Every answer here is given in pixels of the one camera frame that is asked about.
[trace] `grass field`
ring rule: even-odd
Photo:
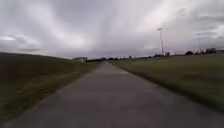
[[[0,53],[0,127],[97,63]]]
[[[224,56],[177,56],[112,63],[193,100],[224,110]]]

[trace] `overcast sky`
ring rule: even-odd
[[[0,52],[153,55],[160,27],[166,52],[224,48],[224,0],[0,0]]]

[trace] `street lamp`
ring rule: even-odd
[[[163,35],[162,35],[162,30],[163,28],[159,28],[159,33],[160,33],[160,42],[161,42],[161,47],[162,47],[162,54],[164,55],[164,48],[163,48]]]
[[[197,34],[197,39],[198,39],[197,49],[198,49],[198,52],[201,52],[201,33],[200,32]]]

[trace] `distant tree line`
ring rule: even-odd
[[[204,54],[214,54],[217,53],[217,50],[215,48],[207,48],[204,51],[200,51],[200,52],[193,52],[193,51],[187,51],[185,54],[183,55],[204,55]],[[87,60],[87,62],[103,62],[103,61],[116,61],[116,60],[131,60],[131,59],[149,59],[149,58],[167,58],[171,56],[169,52],[165,53],[165,55],[162,54],[155,54],[154,56],[146,56],[146,57],[123,57],[123,58],[117,58],[117,57],[109,57],[109,58],[97,58],[97,59],[89,59]]]
[[[207,48],[206,50],[201,50],[198,52],[187,51],[185,55],[203,55],[203,54],[215,54],[217,53],[216,48]]]

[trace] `asphalt road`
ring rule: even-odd
[[[9,128],[224,128],[224,114],[104,64]]]

